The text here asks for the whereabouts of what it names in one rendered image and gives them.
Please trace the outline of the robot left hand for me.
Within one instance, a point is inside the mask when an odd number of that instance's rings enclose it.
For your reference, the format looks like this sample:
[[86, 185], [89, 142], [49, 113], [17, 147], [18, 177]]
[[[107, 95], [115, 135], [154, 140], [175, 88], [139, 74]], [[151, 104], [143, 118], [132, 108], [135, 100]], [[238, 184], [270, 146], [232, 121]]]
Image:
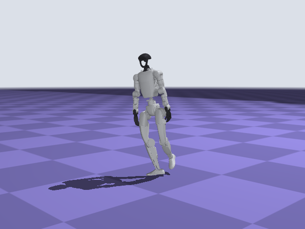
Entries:
[[170, 109], [168, 110], [167, 107], [165, 107], [165, 111], [166, 111], [166, 117], [165, 117], [165, 120], [167, 119], [166, 122], [168, 122], [170, 119], [171, 119], [171, 112], [170, 112]]

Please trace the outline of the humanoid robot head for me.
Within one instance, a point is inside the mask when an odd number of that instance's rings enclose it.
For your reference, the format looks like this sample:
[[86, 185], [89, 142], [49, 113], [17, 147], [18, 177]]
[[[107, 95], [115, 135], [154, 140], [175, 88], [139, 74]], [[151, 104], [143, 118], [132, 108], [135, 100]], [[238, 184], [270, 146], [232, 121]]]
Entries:
[[[147, 65], [147, 63], [148, 63], [148, 60], [151, 59], [151, 56], [147, 53], [143, 53], [138, 57], [138, 59], [140, 61], [141, 67], [144, 68], [143, 72], [147, 71], [147, 69], [150, 68], [149, 65]], [[146, 62], [145, 66], [142, 65], [141, 61]]]

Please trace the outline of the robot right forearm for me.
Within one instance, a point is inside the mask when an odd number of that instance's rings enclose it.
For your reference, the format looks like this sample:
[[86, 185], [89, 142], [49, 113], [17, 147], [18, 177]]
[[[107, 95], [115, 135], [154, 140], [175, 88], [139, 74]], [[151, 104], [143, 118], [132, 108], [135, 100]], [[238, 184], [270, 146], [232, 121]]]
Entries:
[[136, 113], [138, 113], [138, 103], [139, 103], [139, 99], [137, 97], [133, 97], [133, 110], [136, 110]]

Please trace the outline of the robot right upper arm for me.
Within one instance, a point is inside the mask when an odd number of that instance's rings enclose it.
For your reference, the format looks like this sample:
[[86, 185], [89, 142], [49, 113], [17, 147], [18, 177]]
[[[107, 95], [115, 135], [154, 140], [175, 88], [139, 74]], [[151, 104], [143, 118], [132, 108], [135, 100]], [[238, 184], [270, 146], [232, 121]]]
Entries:
[[132, 93], [133, 97], [139, 97], [140, 96], [140, 86], [139, 86], [139, 81], [138, 81], [138, 74], [135, 74], [133, 76], [134, 80], [134, 88], [135, 91]]

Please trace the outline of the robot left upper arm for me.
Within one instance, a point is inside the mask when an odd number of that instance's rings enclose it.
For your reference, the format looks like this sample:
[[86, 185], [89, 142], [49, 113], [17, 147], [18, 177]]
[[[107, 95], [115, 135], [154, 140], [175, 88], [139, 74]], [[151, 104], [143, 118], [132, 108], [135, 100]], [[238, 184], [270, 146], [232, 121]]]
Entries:
[[153, 75], [157, 78], [157, 82], [159, 85], [158, 93], [159, 94], [164, 94], [163, 93], [163, 88], [164, 88], [164, 81], [163, 81], [163, 73], [160, 70], [155, 70], [153, 71]]

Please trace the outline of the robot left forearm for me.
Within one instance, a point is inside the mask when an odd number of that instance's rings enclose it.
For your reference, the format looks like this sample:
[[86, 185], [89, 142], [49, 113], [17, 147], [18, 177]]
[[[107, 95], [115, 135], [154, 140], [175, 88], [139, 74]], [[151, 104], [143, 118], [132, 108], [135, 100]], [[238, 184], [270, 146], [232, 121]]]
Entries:
[[167, 92], [166, 92], [165, 88], [163, 88], [163, 93], [164, 94], [161, 95], [163, 106], [164, 106], [164, 108], [167, 107], [168, 110], [169, 110], [171, 107], [170, 107], [170, 105], [168, 103]]

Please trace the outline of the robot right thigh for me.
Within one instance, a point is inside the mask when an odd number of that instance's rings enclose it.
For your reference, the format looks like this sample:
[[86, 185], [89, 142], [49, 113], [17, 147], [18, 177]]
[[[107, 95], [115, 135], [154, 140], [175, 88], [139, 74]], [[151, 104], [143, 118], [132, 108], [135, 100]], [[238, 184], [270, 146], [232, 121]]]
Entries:
[[141, 112], [140, 118], [139, 118], [139, 126], [140, 126], [140, 132], [141, 132], [141, 136], [142, 136], [144, 143], [148, 147], [153, 147], [155, 145], [155, 141], [152, 138], [148, 137], [149, 122], [147, 120], [149, 120], [150, 118], [151, 118], [151, 116], [148, 116], [147, 110]]

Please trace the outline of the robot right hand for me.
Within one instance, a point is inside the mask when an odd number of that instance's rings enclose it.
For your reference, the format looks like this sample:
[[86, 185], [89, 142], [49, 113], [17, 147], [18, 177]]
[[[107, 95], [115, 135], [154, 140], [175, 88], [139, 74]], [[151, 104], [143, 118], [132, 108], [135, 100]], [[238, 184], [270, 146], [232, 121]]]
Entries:
[[137, 116], [138, 113], [136, 113], [136, 110], [134, 109], [133, 110], [133, 115], [134, 115], [134, 122], [137, 126], [139, 126], [139, 121], [138, 121], [138, 116]]

